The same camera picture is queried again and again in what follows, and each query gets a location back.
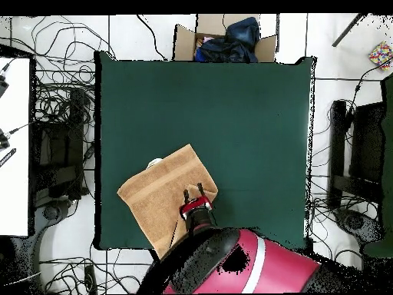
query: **white table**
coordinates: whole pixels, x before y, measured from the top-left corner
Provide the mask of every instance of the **white table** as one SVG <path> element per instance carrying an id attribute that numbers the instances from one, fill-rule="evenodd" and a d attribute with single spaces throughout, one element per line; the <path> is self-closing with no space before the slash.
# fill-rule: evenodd
<path id="1" fill-rule="evenodd" d="M 2 69 L 10 58 L 0 58 Z M 0 128 L 6 133 L 28 123 L 29 59 L 14 60 L 5 72 L 9 84 L 0 98 Z M 2 159 L 12 148 L 16 153 L 0 167 L 0 235 L 28 235 L 28 128 L 8 140 L 10 147 L 0 151 Z"/>

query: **colorful object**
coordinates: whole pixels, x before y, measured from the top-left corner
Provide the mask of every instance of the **colorful object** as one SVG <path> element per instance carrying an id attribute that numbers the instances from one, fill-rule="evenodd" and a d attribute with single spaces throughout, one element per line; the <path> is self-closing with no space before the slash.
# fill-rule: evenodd
<path id="1" fill-rule="evenodd" d="M 380 65 L 381 63 L 387 61 L 389 58 L 393 57 L 393 50 L 389 45 L 386 44 L 385 41 L 381 42 L 372 53 L 368 55 L 371 61 L 375 64 Z M 390 68 L 391 62 L 388 62 L 386 65 L 382 65 L 379 67 L 382 70 L 388 70 Z"/>

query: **brown towel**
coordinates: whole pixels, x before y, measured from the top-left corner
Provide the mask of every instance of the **brown towel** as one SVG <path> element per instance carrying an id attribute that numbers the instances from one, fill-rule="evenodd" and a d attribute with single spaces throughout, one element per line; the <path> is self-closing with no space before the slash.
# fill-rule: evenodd
<path id="1" fill-rule="evenodd" d="M 199 197 L 199 182 L 205 195 L 213 201 L 217 186 L 188 144 L 134 175 L 117 192 L 131 209 L 159 258 L 186 233 L 186 224 L 179 213 L 184 204 L 183 191 L 187 189 L 190 198 Z"/>

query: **black border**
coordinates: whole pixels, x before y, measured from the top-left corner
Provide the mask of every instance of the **black border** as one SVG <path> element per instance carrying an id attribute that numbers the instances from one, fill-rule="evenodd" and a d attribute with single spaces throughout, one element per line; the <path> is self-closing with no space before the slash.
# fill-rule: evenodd
<path id="1" fill-rule="evenodd" d="M 94 84 L 94 155 L 95 155 L 95 212 L 94 212 L 94 238 L 93 245 L 96 250 L 103 250 L 101 243 L 101 51 L 94 51 L 95 84 Z"/>
<path id="2" fill-rule="evenodd" d="M 309 212 L 311 210 L 312 202 L 310 201 L 311 197 L 311 179 L 312 179 L 312 139 L 314 135 L 314 115 L 315 115 L 315 67 L 317 58 L 312 58 L 312 65 L 310 71 L 310 112 L 311 116 L 309 117 L 309 134 L 308 134 L 308 150 L 307 150 L 307 159 L 306 159 L 306 168 L 307 168 L 307 175 L 305 179 L 305 229 L 306 229 L 306 236 L 305 241 L 309 242 L 312 241 L 310 234 L 309 234 Z"/>

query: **green tabletop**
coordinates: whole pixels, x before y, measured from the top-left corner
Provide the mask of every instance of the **green tabletop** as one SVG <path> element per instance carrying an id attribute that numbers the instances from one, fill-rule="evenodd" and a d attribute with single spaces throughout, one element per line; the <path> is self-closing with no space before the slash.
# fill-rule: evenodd
<path id="1" fill-rule="evenodd" d="M 117 189 L 186 144 L 219 189 L 219 226 L 256 227 L 288 248 L 303 247 L 313 58 L 210 64 L 112 61 L 100 52 L 96 63 L 101 249 L 152 247 Z"/>

